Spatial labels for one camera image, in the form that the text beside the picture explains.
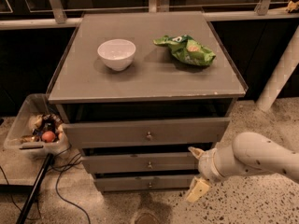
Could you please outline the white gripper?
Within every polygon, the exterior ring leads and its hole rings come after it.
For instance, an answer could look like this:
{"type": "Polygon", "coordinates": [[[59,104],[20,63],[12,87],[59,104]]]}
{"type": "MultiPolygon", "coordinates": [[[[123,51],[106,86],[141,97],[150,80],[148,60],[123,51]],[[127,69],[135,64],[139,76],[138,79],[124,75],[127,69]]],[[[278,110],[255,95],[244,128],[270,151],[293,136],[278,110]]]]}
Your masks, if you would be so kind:
{"type": "Polygon", "coordinates": [[[203,177],[195,176],[186,193],[186,200],[189,203],[195,203],[210,190],[210,183],[218,183],[224,181],[224,159],[222,152],[217,148],[204,151],[197,147],[188,147],[198,162],[198,171],[203,177]]]}

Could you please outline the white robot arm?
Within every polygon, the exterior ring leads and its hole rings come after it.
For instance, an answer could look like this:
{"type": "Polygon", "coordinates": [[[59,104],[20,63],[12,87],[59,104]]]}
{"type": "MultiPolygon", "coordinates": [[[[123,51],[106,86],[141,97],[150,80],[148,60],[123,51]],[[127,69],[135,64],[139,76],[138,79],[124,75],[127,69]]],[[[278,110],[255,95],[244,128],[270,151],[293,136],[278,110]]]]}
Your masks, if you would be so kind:
{"type": "Polygon", "coordinates": [[[299,153],[258,133],[240,133],[227,147],[208,151],[189,147],[189,151],[198,160],[199,171],[185,196],[189,203],[204,196],[212,184],[231,176],[280,174],[299,183],[299,153]]]}

